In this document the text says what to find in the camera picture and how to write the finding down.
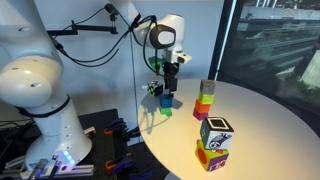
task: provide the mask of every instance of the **picture cube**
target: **picture cube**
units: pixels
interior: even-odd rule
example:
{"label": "picture cube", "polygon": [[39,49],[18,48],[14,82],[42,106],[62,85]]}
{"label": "picture cube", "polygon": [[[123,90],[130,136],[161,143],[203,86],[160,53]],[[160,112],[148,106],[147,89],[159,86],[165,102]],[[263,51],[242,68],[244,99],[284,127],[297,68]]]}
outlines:
{"label": "picture cube", "polygon": [[196,156],[206,171],[222,168],[229,156],[228,150],[205,149],[202,140],[197,140]]}
{"label": "picture cube", "polygon": [[159,96],[163,92],[163,84],[158,81],[151,81],[148,84],[148,92],[153,96]]}
{"label": "picture cube", "polygon": [[200,83],[200,92],[202,94],[210,94],[214,93],[216,85],[213,80],[201,80]]}
{"label": "picture cube", "polygon": [[200,135],[205,149],[229,149],[234,134],[230,124],[221,117],[202,120]]}

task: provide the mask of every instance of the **colorful cube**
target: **colorful cube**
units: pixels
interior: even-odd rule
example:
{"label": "colorful cube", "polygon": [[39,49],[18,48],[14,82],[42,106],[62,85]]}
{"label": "colorful cube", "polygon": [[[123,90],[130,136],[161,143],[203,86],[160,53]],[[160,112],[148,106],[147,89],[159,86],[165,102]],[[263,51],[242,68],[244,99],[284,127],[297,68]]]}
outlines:
{"label": "colorful cube", "polygon": [[202,104],[212,104],[214,95],[211,94],[202,94],[201,91],[199,92],[198,99]]}
{"label": "colorful cube", "polygon": [[230,124],[221,117],[202,120],[200,135],[206,149],[229,149],[234,134]]}
{"label": "colorful cube", "polygon": [[158,81],[151,81],[148,84],[148,92],[153,96],[159,96],[163,92],[163,84]]}
{"label": "colorful cube", "polygon": [[210,104],[202,104],[199,99],[196,100],[195,109],[198,113],[208,113],[210,111]]}
{"label": "colorful cube", "polygon": [[213,94],[216,85],[213,80],[201,80],[200,92],[202,94]]}
{"label": "colorful cube", "polygon": [[171,108],[172,107],[172,97],[168,94],[160,95],[160,106],[162,108]]}
{"label": "colorful cube", "polygon": [[172,116],[171,108],[162,108],[162,107],[160,107],[160,113],[162,115]]}
{"label": "colorful cube", "polygon": [[196,108],[193,109],[193,116],[199,121],[202,121],[204,118],[208,117],[208,113],[199,113]]}
{"label": "colorful cube", "polygon": [[197,140],[196,156],[206,171],[222,168],[229,156],[228,150],[205,149],[202,140]]}

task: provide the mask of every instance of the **round white table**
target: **round white table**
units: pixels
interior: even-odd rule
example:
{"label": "round white table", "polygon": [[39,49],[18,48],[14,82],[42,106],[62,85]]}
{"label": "round white table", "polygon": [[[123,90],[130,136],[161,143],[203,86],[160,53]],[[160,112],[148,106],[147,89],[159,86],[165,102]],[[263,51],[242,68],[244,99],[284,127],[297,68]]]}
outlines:
{"label": "round white table", "polygon": [[180,80],[172,116],[146,95],[138,123],[154,156],[183,180],[319,180],[320,139],[291,111],[251,90],[215,82],[209,116],[224,117],[235,134],[225,166],[207,172],[195,156],[201,122],[193,117],[201,80]]}

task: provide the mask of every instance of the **purple block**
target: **purple block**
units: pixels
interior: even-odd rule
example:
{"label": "purple block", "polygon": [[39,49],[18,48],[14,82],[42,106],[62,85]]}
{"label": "purple block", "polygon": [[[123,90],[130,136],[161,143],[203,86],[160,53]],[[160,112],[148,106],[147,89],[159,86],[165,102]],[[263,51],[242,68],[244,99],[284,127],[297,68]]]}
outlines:
{"label": "purple block", "polygon": [[214,171],[222,168],[226,164],[228,156],[229,154],[211,159],[207,171]]}
{"label": "purple block", "polygon": [[193,109],[193,116],[199,121],[202,121],[204,118],[208,117],[208,113],[199,113],[196,108]]}

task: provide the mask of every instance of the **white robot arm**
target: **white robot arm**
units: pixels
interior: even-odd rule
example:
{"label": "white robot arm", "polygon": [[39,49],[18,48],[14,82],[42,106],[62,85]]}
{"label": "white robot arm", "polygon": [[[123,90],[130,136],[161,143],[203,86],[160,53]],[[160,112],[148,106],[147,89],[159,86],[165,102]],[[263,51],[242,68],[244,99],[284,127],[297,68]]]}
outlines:
{"label": "white robot arm", "polygon": [[151,23],[139,23],[141,15],[138,13],[130,0],[109,0],[122,15],[126,23],[134,28],[134,36],[138,44],[153,49],[162,49],[162,60],[165,89],[173,97],[177,90],[177,78],[180,63],[188,63],[192,57],[183,52],[183,40],[185,23],[180,15],[169,14],[163,19],[156,21],[155,16],[151,17]]}
{"label": "white robot arm", "polygon": [[[139,13],[130,1],[111,3],[129,25],[135,22]],[[33,117],[42,134],[28,149],[21,176],[33,178],[40,166],[49,175],[57,162],[58,173],[71,172],[90,152],[92,142],[83,132],[72,100],[61,88],[61,59],[34,1],[1,0],[0,29],[0,46],[12,58],[0,71],[0,99]],[[171,14],[157,25],[139,24],[134,33],[140,45],[163,49],[166,84],[176,84],[172,80],[178,64],[192,59],[183,52],[184,19]]]}
{"label": "white robot arm", "polygon": [[0,99],[33,117],[42,134],[28,149],[21,176],[33,178],[39,164],[50,173],[57,162],[59,172],[70,172],[92,142],[60,86],[61,59],[34,1],[1,0],[0,29],[0,45],[12,58],[0,71]]}

